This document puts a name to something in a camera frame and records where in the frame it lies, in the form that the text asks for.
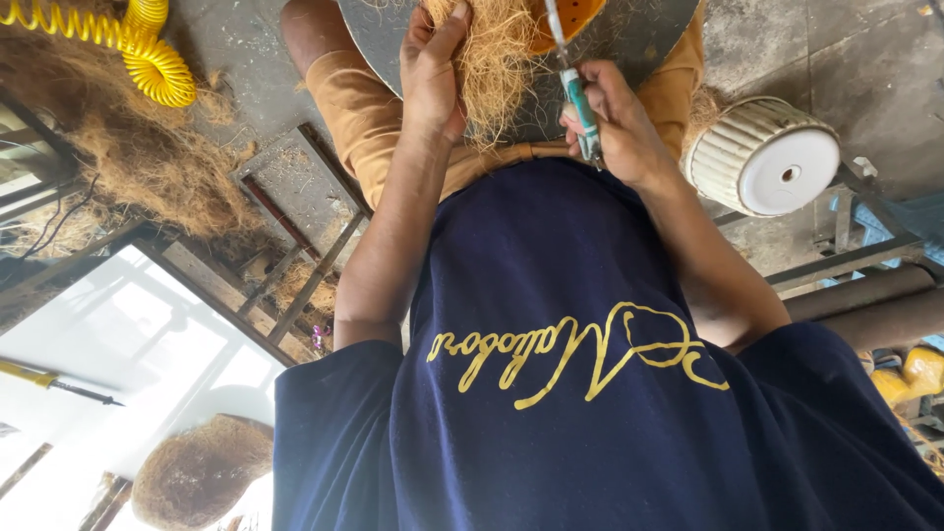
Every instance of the yellow object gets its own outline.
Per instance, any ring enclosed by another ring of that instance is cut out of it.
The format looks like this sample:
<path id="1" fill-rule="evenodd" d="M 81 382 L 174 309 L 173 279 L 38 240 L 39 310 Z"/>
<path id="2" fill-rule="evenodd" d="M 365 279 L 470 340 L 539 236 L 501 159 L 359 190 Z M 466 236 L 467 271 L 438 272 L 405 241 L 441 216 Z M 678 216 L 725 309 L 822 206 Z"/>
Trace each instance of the yellow object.
<path id="1" fill-rule="evenodd" d="M 911 399 L 911 392 L 908 383 L 902 379 L 898 371 L 892 368 L 880 368 L 869 377 L 879 394 L 885 399 L 888 407 L 895 407 L 897 404 Z"/>
<path id="2" fill-rule="evenodd" d="M 43 388 L 49 387 L 49 385 L 53 383 L 53 380 L 59 377 L 59 375 L 54 372 L 37 372 L 5 361 L 0 361 L 0 372 L 11 374 L 17 378 L 23 378 Z"/>
<path id="3" fill-rule="evenodd" d="M 557 12 L 561 15 L 561 29 L 564 31 L 564 38 L 570 42 L 581 30 L 590 23 L 593 17 L 606 4 L 606 0 L 558 0 Z M 533 12 L 534 19 L 538 21 L 537 36 L 531 41 L 531 52 L 534 55 L 541 55 L 552 49 L 557 44 L 554 42 L 554 36 L 550 33 L 548 26 L 548 17 L 544 16 L 547 10 L 544 2 L 535 2 Z"/>
<path id="4" fill-rule="evenodd" d="M 69 8 L 63 18 L 58 4 L 49 5 L 49 16 L 33 0 L 31 17 L 26 18 L 18 0 L 12 0 L 9 13 L 0 17 L 0 24 L 19 22 L 29 30 L 41 28 L 49 35 L 61 33 L 65 38 L 89 39 L 123 53 L 125 65 L 138 89 L 161 105 L 185 107 L 196 99 L 196 84 L 190 69 L 180 55 L 158 33 L 167 19 L 168 0 L 130 0 L 127 15 L 118 22 L 105 15 L 95 16 Z"/>
<path id="5" fill-rule="evenodd" d="M 915 347 L 908 352 L 902 378 L 908 383 L 914 397 L 936 395 L 944 391 L 944 356 L 931 349 Z"/>

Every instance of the person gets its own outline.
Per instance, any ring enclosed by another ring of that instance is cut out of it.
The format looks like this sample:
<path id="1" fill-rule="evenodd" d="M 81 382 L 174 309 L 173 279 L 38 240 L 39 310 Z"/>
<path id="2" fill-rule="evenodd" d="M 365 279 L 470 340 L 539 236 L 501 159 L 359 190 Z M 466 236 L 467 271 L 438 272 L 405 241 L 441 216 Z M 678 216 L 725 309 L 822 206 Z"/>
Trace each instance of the person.
<path id="1" fill-rule="evenodd" d="M 537 156 L 457 184 L 491 164 L 455 147 L 469 6 L 413 11 L 401 124 L 330 7 L 292 0 L 283 31 L 376 211 L 335 352 L 278 378 L 275 529 L 944 528 L 944 484 L 856 354 L 790 322 L 612 63 L 579 66 L 608 171 Z"/>

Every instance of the left hand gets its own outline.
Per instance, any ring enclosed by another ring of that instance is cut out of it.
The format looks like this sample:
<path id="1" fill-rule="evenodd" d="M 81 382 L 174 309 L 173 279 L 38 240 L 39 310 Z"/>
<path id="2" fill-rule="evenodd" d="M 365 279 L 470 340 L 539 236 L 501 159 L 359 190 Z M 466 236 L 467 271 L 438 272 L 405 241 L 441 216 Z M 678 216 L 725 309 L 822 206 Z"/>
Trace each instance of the left hand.
<path id="1" fill-rule="evenodd" d="M 413 9 L 400 47 L 406 134 L 429 141 L 444 140 L 452 146 L 465 132 L 452 55 L 465 38 L 471 20 L 471 9 L 464 0 L 435 29 L 425 9 Z"/>

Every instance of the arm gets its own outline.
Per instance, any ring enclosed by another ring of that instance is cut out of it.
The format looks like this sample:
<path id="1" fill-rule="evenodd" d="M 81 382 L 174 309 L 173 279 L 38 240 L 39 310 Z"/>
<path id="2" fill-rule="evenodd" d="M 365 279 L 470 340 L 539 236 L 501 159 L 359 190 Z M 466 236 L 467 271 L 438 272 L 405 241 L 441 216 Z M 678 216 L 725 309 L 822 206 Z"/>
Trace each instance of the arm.
<path id="1" fill-rule="evenodd" d="M 724 239 L 672 161 L 646 112 L 609 61 L 580 66 L 598 113 L 607 167 L 642 198 L 675 266 L 702 339 L 738 352 L 790 323 L 780 298 Z M 580 152 L 580 121 L 565 108 L 571 155 Z"/>
<path id="2" fill-rule="evenodd" d="M 430 243 L 449 153 L 465 129 L 451 57 L 470 18 L 460 2 L 433 33 L 427 13 L 413 10 L 400 49 L 403 130 L 377 211 L 341 276 L 336 350 L 367 339 L 401 345 L 400 326 Z"/>

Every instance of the navy t-shirt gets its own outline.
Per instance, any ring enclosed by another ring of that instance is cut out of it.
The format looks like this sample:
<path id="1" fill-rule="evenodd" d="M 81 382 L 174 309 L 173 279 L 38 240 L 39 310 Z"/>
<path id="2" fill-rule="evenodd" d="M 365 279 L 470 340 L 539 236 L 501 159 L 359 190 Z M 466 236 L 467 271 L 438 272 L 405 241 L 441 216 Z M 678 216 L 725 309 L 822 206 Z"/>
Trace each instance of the navy t-shirt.
<path id="1" fill-rule="evenodd" d="M 701 341 L 638 196 L 563 159 L 444 201 L 406 355 L 278 378 L 274 528 L 944 529 L 838 336 Z"/>

